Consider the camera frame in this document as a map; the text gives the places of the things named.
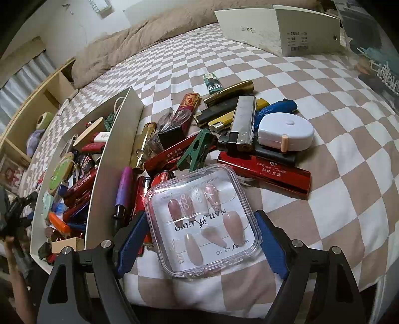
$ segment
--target gold lighter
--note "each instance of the gold lighter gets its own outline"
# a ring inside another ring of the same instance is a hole
[[[130,166],[136,173],[144,172],[144,162],[149,158],[148,152],[145,152],[144,149],[155,130],[156,122],[145,124],[142,133],[134,142]]]
[[[266,100],[264,100],[262,98],[259,98],[258,100],[256,100],[256,110],[260,110],[267,106],[269,106],[269,103]],[[212,132],[216,132],[216,133],[222,131],[223,129],[226,129],[228,126],[230,126],[230,124],[233,120],[234,112],[235,111],[230,111],[229,113],[210,121],[208,123],[209,129]]]

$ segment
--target lid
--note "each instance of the lid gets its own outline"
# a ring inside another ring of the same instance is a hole
[[[289,113],[271,113],[259,124],[258,137],[281,142],[288,135],[290,140],[313,138],[314,128],[306,119]]]
[[[259,227],[228,166],[160,183],[146,194],[145,209],[162,267],[174,277],[239,263],[260,244]]]
[[[55,168],[53,176],[50,179],[49,193],[54,194],[63,179],[68,178],[69,173],[73,167],[73,161],[70,159],[64,159]]]

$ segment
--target press-on nails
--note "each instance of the press-on nails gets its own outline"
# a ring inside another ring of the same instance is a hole
[[[205,195],[214,211],[221,210],[219,190],[217,190],[213,184],[207,184],[205,186]]]
[[[208,226],[201,231],[201,235],[206,238],[208,241],[215,243],[221,247],[227,247],[227,243],[222,239],[219,235],[217,229],[213,226]]]
[[[202,253],[194,236],[192,234],[186,234],[184,236],[184,241],[186,243],[186,250],[188,254],[188,258],[195,265],[202,265]]]
[[[208,203],[206,202],[205,195],[201,189],[194,188],[191,191],[191,199],[193,201],[194,210],[196,213],[203,215],[208,214]]]
[[[235,211],[223,215],[223,223],[235,245],[244,245],[244,228],[241,217]]]
[[[189,195],[183,194],[180,196],[180,205],[182,207],[184,216],[190,217],[196,213],[194,210],[193,201],[191,200]]]
[[[168,209],[170,216],[173,219],[173,222],[177,227],[181,227],[183,225],[182,219],[182,211],[180,209],[180,205],[176,199],[171,199],[168,202]]]

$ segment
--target purple lighter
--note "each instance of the purple lighter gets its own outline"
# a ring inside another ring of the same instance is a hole
[[[129,166],[125,167],[119,182],[117,199],[115,202],[115,213],[113,235],[123,226],[125,218],[129,216],[129,200],[131,196],[133,182],[133,169]]]

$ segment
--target beige blanket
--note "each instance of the beige blanket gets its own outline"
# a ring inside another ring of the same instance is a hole
[[[129,29],[102,37],[76,56],[73,83],[82,88],[116,64],[155,43],[217,22],[215,10],[240,6],[280,4],[314,9],[316,0],[199,0],[152,17]]]

